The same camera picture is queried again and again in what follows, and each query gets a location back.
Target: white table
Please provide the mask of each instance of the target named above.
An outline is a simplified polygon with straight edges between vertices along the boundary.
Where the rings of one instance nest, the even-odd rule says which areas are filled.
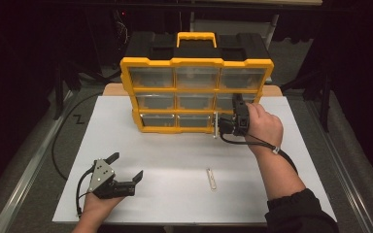
[[[305,184],[334,219],[322,183],[305,147],[286,97],[263,97],[265,109],[278,116],[285,133],[282,149],[296,164]],[[75,193],[78,180],[94,159],[120,152],[112,164],[117,181],[144,178],[134,197],[125,198],[110,214],[112,224],[257,224],[268,212],[256,160],[247,146],[230,145],[210,134],[141,133],[133,123],[127,96],[98,97],[56,212],[55,222],[78,221]],[[211,190],[206,169],[214,173]],[[88,176],[82,185],[84,193]]]

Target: plastic drawer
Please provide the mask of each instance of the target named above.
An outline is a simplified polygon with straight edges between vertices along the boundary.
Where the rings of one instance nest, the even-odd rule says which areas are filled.
[[[138,92],[135,96],[140,109],[174,109],[174,93]]]
[[[220,88],[258,89],[262,84],[265,69],[262,68],[222,68]]]
[[[178,115],[180,127],[209,127],[211,126],[210,115]]]
[[[255,99],[255,94],[242,94],[245,102],[252,103]],[[217,110],[232,110],[232,94],[217,94],[216,109]]]
[[[216,67],[178,67],[177,88],[215,88],[219,72]]]
[[[174,115],[140,114],[144,126],[174,127]]]
[[[134,87],[173,87],[173,69],[167,67],[128,68]]]
[[[214,105],[213,93],[178,93],[178,109],[211,110]]]

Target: black sleeve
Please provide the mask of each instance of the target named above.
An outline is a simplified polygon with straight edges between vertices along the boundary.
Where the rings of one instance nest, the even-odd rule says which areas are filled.
[[[268,232],[339,232],[337,223],[323,212],[320,200],[310,189],[268,201],[265,215]]]

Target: wrist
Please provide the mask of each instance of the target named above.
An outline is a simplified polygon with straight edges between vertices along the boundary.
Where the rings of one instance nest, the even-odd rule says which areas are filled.
[[[96,233],[103,221],[99,221],[96,217],[85,216],[82,214],[80,221],[74,229],[74,233]]]
[[[275,155],[275,153],[272,151],[272,149],[264,146],[249,146],[251,152],[255,155],[255,157],[261,157],[261,156],[272,156]]]

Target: metal rail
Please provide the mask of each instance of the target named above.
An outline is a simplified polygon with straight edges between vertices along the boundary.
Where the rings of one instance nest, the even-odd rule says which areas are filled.
[[[330,160],[335,168],[336,175],[338,176],[341,185],[344,188],[345,194],[350,201],[351,207],[353,208],[356,218],[361,226],[361,229],[365,233],[373,233],[373,221],[366,210],[365,204],[362,200],[359,191],[353,183],[337,149],[335,148],[329,134],[326,133],[319,121],[320,114],[318,113],[317,107],[311,101],[305,102],[308,112],[313,116],[314,123],[320,129],[322,137],[330,151]]]
[[[74,94],[71,90],[68,91],[64,100],[66,108],[59,119],[52,124],[52,127],[44,139],[44,142],[32,156],[28,166],[20,177],[17,186],[11,194],[11,197],[8,199],[7,204],[0,214],[0,233],[9,231],[15,217],[17,216],[17,212],[23,203],[23,200],[28,194],[30,187],[35,181],[35,178],[45,161],[47,148],[51,144],[53,136],[56,134],[59,126],[62,124],[63,120],[65,120],[66,115],[71,111],[73,107],[72,103],[76,97],[76,93]]]

